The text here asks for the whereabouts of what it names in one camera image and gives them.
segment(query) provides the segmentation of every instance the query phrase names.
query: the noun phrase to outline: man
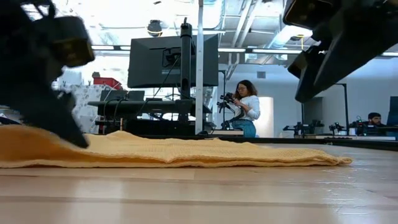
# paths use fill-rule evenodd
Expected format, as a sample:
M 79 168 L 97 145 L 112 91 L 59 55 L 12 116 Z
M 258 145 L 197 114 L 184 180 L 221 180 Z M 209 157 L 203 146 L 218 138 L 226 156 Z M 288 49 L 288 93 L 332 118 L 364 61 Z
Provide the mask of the man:
M 385 126 L 381 123 L 381 115 L 376 112 L 372 112 L 368 114 L 368 123 L 367 125 L 375 125 L 375 126 Z
M 368 127 L 367 128 L 368 135 L 376 135 L 376 136 L 386 135 L 386 130 L 377 129 L 386 126 L 385 124 L 381 123 L 381 115 L 379 113 L 376 112 L 369 113 L 368 121 L 364 122 L 364 124 Z

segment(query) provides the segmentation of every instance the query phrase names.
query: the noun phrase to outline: red object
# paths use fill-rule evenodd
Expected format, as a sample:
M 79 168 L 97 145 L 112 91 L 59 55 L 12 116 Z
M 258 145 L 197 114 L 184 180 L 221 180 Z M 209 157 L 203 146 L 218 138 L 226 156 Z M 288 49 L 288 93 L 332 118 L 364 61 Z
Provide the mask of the red object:
M 108 85 L 115 90 L 122 90 L 121 83 L 119 83 L 114 78 L 94 78 L 94 85 Z

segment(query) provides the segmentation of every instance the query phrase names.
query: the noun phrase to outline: dark hair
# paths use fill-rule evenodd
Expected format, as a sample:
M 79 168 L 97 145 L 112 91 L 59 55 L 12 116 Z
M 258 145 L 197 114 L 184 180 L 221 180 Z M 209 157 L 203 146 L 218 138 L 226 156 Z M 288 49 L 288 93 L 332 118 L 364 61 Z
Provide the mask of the dark hair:
M 248 92 L 249 92 L 249 96 L 253 96 L 253 95 L 257 96 L 257 90 L 256 90 L 256 87 L 254 87 L 253 83 L 251 83 L 249 80 L 242 80 L 242 81 L 238 82 L 238 84 L 236 85 L 235 94 L 234 94 L 234 97 L 236 99 L 240 100 L 242 98 L 238 91 L 239 84 L 246 86 L 246 88 L 248 89 Z
M 381 115 L 379 113 L 376 112 L 372 112 L 368 114 L 368 119 L 373 119 L 375 117 L 381 117 Z

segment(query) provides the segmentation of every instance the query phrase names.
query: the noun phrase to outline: woman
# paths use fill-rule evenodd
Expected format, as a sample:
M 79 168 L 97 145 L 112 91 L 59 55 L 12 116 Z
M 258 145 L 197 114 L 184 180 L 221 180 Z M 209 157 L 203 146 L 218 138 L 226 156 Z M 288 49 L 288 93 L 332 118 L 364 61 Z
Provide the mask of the woman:
M 235 116 L 238 116 L 242 108 L 244 116 L 239 120 L 232 122 L 234 129 L 242 129 L 243 137 L 256 137 L 256 128 L 253 121 L 260 117 L 260 102 L 257 97 L 257 90 L 253 83 L 249 80 L 242 80 L 236 85 L 234 94 L 234 104 L 238 107 L 235 109 Z

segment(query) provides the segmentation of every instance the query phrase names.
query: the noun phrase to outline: computer monitor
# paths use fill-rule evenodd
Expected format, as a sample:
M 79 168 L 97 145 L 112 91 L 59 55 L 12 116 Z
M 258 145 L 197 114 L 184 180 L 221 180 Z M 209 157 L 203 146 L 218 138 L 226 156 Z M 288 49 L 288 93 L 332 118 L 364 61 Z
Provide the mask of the computer monitor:
M 204 35 L 203 86 L 218 86 L 218 36 Z M 197 37 L 192 36 L 196 46 Z M 155 37 L 132 39 L 129 63 L 129 88 L 156 88 L 180 86 L 180 60 L 174 65 L 165 81 L 174 61 L 181 54 L 181 38 Z M 196 86 L 196 52 L 191 59 L 191 87 Z

